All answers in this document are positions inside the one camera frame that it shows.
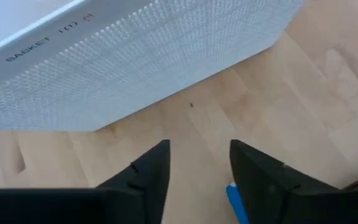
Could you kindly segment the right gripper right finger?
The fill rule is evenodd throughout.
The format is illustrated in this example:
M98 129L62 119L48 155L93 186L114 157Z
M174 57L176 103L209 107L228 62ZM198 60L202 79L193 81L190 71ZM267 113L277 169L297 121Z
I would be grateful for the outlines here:
M237 139L229 157L249 223L358 223L358 186L333 187Z

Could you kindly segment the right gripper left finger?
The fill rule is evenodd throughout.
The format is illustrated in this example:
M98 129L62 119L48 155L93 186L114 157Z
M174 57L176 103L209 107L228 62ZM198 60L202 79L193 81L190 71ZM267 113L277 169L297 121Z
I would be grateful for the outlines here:
M164 139L97 187L0 189L0 224L161 223L169 181Z

